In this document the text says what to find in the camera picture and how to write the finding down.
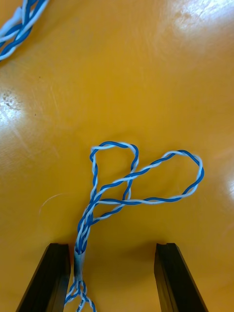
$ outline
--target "glossy orange surface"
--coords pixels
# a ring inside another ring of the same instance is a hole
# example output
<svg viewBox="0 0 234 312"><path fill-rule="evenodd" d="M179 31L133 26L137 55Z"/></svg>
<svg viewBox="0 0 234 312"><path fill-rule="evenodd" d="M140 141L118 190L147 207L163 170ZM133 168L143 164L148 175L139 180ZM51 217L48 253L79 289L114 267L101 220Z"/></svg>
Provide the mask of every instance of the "glossy orange surface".
<svg viewBox="0 0 234 312"><path fill-rule="evenodd" d="M20 3L2 1L1 24ZM136 144L140 166L187 149L205 178L190 198L126 207L93 226L84 278L97 310L160 311L157 242L180 247L209 311L234 310L233 29L231 0L49 3L0 63L0 311L15 311L50 242L72 249L90 148L105 140ZM99 154L99 185L128 173L131 159ZM175 195L195 175L176 157L136 180L133 198Z"/></svg>

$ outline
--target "orange table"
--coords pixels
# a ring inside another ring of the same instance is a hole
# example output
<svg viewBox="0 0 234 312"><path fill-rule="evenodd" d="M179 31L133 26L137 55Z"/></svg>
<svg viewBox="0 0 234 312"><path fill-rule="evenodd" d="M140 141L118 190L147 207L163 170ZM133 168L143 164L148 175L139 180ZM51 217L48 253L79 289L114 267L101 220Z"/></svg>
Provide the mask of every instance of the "orange table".
<svg viewBox="0 0 234 312"><path fill-rule="evenodd" d="M2 1L1 24L20 3ZM15 311L50 242L72 249L92 187L90 148L105 140L136 144L140 166L187 149L205 178L190 198L126 207L93 226L84 277L97 310L160 311L156 242L174 242L208 309L233 311L233 16L230 0L51 0L0 63L1 311ZM131 159L99 154L99 185L128 173ZM178 194L195 174L175 157L136 180L133 198Z"/></svg>

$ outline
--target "twisted wire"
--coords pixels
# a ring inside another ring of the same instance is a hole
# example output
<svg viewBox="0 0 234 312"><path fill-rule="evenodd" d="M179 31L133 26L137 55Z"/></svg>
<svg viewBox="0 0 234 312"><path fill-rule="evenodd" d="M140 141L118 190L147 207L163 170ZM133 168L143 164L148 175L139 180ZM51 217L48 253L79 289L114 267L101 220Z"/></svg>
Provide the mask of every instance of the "twisted wire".
<svg viewBox="0 0 234 312"><path fill-rule="evenodd" d="M0 61L8 58L29 36L49 0L23 0L13 16L0 29Z"/></svg>
<svg viewBox="0 0 234 312"><path fill-rule="evenodd" d="M129 148L133 154L134 159L130 167L130 173L126 175L123 178L117 179L114 182L110 184L103 185L100 188L100 191L97 191L98 186L98 165L96 163L96 153L100 150L107 150L111 149L113 147L120 147L123 149ZM161 198L161 197L149 197L145 199L131 199L131 186L133 183L133 180L139 177L140 175L143 175L147 173L152 168L155 168L159 166L162 162L167 161L174 157L175 155L180 156L186 156L189 157L191 160L193 160L198 165L198 172L196 175L196 180L193 182L190 186L188 186L184 192L180 195L172 196L169 198ZM204 177L204 169L202 160L199 156L193 155L185 150L178 150L178 151L169 151L165 153L162 158L157 159L153 161L150 165L140 169L137 171L137 167L139 164L139 151L138 148L133 144L128 144L124 142L113 142L113 141L107 141L99 146L95 146L91 149L90 154L90 160L92 162L92 173L93 173L93 188L90 193L90 202L88 206L85 208L83 212L83 216L81 220L78 223L78 235L75 243L75 252L77 254L83 254L86 250L87 246L87 240L90 234L90 228L91 225L109 218L111 215L118 213L125 205L138 205L138 204L147 204L147 205L157 205L164 202L176 202L181 200L182 198L188 197L192 195L197 187L198 184L201 182L201 180ZM101 199L101 196L103 193L105 193L106 190L110 188L114 188L123 182L127 183L127 187L124 191L122 200L119 199L113 199L113 198L104 198ZM100 217L94 217L93 211L94 208L98 204L106 204L106 205L116 205L115 208L113 208L111 211L102 214ZM81 296L81 303L79 305L79 308L77 309L77 312L80 312L84 306L85 302L88 302L90 304L90 307L92 308L93 312L96 312L96 308L94 306L94 303L87 297L87 288L83 281L83 278L81 277L81 280L74 279L74 282L66 296L65 304L67 302L72 301L76 296Z"/></svg>

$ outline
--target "wire loop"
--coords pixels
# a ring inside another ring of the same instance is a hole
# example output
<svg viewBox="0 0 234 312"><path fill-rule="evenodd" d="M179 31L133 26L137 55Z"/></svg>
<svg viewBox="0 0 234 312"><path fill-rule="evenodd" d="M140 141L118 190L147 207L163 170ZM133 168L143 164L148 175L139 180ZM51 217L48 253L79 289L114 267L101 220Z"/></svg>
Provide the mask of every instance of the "wire loop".
<svg viewBox="0 0 234 312"><path fill-rule="evenodd" d="M96 153L100 150L107 150L113 147L120 147L120 148L129 148L133 154L134 159L130 167L130 173L126 175L123 178L120 178L118 180L115 180L111 184L103 185L100 188L100 191L97 191L98 186L98 165L96 163ZM172 196L170 198L161 198L161 197L149 197L146 199L131 199L131 186L133 183L133 180L136 179L138 176L143 175L147 173L150 169L155 168L159 166L162 162L167 161L174 157L175 155L181 155L189 157L191 160L193 160L198 165L198 172L196 175L196 180L193 182L189 187L187 187L184 192L180 195ZM95 146L91 149L90 154L90 160L92 162L92 173L93 173L93 188L90 193L90 202L88 206L85 208L83 216L81 220L78 223L78 235L75 243L75 253L79 255L83 255L86 246L87 246L87 240L90 233L91 225L109 218L111 215L118 213L125 205L138 205L138 204L147 204L147 205L157 205L164 202L176 202L178 200L181 200L182 198L188 197L192 195L197 187L198 184L201 182L201 180L204 177L204 169L202 160L199 156L193 155L185 150L178 150L178 151L170 151L165 153L162 158L157 159L153 161L150 165L140 169L137 171L137 167L139 164L139 151L138 148L133 144L128 144L124 142L113 142L113 141L107 141L99 146ZM110 188L114 188L123 182L127 183L127 187L125 189L125 192L123 194L122 200L119 199L113 199L113 198L104 198L101 199L101 196L103 193L105 193L106 190ZM94 208L98 204L106 204L106 205L116 205L115 208L113 208L111 211L104 213L100 217L94 218L93 211ZM74 282L70 288L70 291L68 292L65 300L65 304L67 302L72 301L77 295L80 295L81 297L81 303L79 305L79 308L77 309L77 312L80 312L85 304L85 302L88 302L90 304L90 307L92 308L93 312L96 312L96 308L94 306L94 303L87 297L87 288L83 281L82 274L80 277L80 280L76 280L74 278Z"/></svg>

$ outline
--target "blue and white twisted wire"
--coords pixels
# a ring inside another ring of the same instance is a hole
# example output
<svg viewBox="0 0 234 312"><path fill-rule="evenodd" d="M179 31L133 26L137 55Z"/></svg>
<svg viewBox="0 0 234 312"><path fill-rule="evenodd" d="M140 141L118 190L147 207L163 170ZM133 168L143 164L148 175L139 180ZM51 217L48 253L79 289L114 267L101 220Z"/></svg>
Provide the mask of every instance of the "blue and white twisted wire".
<svg viewBox="0 0 234 312"><path fill-rule="evenodd" d="M98 192L97 191L98 166L96 164L96 153L100 150L107 150L113 147L129 148L133 152L134 159L131 164L130 173L121 179L115 180L111 184L106 184L102 186L100 191ZM136 179L138 176L147 173L150 169L159 166L162 162L171 159L175 155L189 157L198 165L198 172L197 172L195 182L192 183L190 186L188 186L181 195L172 196L170 198L149 197L146 199L131 199L131 186L132 186L133 180ZM201 158L185 150L167 152L162 156L162 158L153 161L150 165L137 171L137 166L139 163L138 148L133 144L127 144L124 142L107 141L91 149L90 160L92 162L93 188L90 193L90 202L88 206L85 208L83 216L80 222L78 223L78 236L77 236L76 243L75 243L75 253L81 256L85 254L91 225L99 222L100 220L107 219L113 214L118 213L125 205L138 205L142 203L148 204L148 205L157 205L157 204L161 204L164 202L175 202L175 201L181 200L182 198L192 195L196 191L198 184L201 182L201 180L204 177L204 169L203 169ZM112 198L101 199L102 194L106 190L116 187L123 182L127 182L127 187L123 194L122 200L112 199ZM93 211L94 211L95 206L97 206L98 204L107 204L107 205L117 204L117 206L114 209L112 209L110 212L104 213L100 217L94 218ZM67 302L72 301L77 295L81 296L81 303L77 309L77 312L80 312L82 310L85 302L88 302L93 312L96 312L94 303L87 297L87 288L83 281L82 276L79 280L74 278L74 282L70 288L70 291L68 292L66 296L65 304Z"/></svg>
<svg viewBox="0 0 234 312"><path fill-rule="evenodd" d="M28 37L48 2L23 0L22 7L18 7L12 18L0 29L0 61L12 55Z"/></svg>

